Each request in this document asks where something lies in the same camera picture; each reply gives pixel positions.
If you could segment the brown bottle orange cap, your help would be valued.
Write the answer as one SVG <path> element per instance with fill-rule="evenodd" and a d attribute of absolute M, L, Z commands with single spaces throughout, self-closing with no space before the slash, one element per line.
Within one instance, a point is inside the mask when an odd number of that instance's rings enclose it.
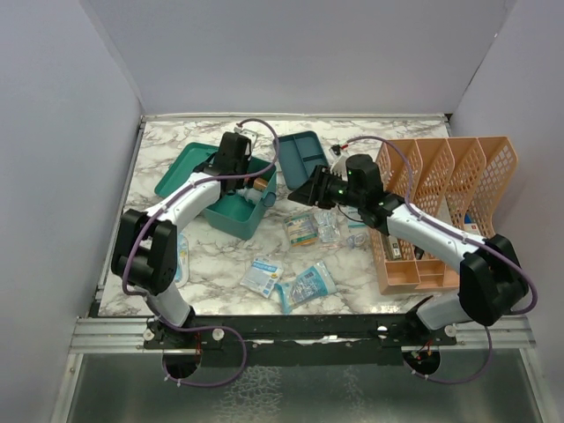
<path fill-rule="evenodd" d="M 252 188 L 261 192 L 264 192 L 268 189 L 269 181 L 265 180 L 264 178 L 257 177 L 252 182 Z"/>

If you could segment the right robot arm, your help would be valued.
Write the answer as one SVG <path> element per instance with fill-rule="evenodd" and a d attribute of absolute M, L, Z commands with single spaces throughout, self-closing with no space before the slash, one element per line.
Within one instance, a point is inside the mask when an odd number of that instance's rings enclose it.
<path fill-rule="evenodd" d="M 345 167 L 346 177 L 341 178 L 325 166 L 316 166 L 289 200 L 324 210 L 354 207 L 366 226 L 410 242 L 459 276 L 457 293 L 422 301 L 410 310 L 404 333 L 412 343 L 424 345 L 437 330 L 454 323 L 491 326 L 529 292 L 507 238 L 469 234 L 426 215 L 383 187 L 379 167 L 366 154 L 349 157 Z"/>

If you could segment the white plastic bottle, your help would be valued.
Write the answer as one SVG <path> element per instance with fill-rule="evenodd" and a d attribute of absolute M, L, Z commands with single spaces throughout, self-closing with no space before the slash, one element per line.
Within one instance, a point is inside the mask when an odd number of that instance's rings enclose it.
<path fill-rule="evenodd" d="M 259 204 L 263 197 L 262 191 L 252 188 L 239 189 L 237 194 L 252 204 Z"/>

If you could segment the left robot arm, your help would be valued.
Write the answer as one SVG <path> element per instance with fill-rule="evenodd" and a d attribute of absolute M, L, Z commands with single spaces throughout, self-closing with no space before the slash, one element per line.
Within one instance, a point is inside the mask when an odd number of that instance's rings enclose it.
<path fill-rule="evenodd" d="M 219 149 L 171 195 L 146 211 L 127 210 L 120 218 L 111 271 L 122 290 L 138 296 L 157 317 L 167 321 L 164 337 L 182 348 L 194 339 L 190 322 L 195 311 L 182 298 L 174 276 L 178 264 L 178 233 L 206 207 L 244 185 L 252 141 L 226 132 Z"/>

